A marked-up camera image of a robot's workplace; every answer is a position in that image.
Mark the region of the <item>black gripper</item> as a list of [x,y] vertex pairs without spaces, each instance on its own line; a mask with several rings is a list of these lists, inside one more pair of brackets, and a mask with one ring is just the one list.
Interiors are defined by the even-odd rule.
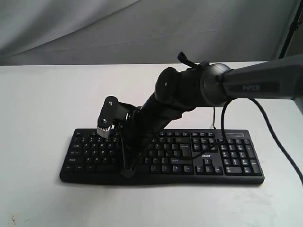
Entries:
[[126,178],[134,176],[136,167],[143,157],[143,151],[149,143],[171,121],[182,117],[184,112],[194,108],[177,108],[162,104],[144,104],[133,113],[121,133],[122,167],[120,175]]

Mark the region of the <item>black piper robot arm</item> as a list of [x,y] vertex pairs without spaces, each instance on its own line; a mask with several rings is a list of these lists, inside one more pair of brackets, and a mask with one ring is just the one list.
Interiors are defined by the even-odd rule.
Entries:
[[134,175],[140,153],[152,138],[171,121],[198,107],[222,107],[238,98],[290,99],[303,107],[303,57],[295,55],[252,66],[231,69],[225,64],[196,64],[184,53],[178,60],[185,71],[166,68],[158,77],[155,90],[141,108],[133,107],[122,130],[125,177]]

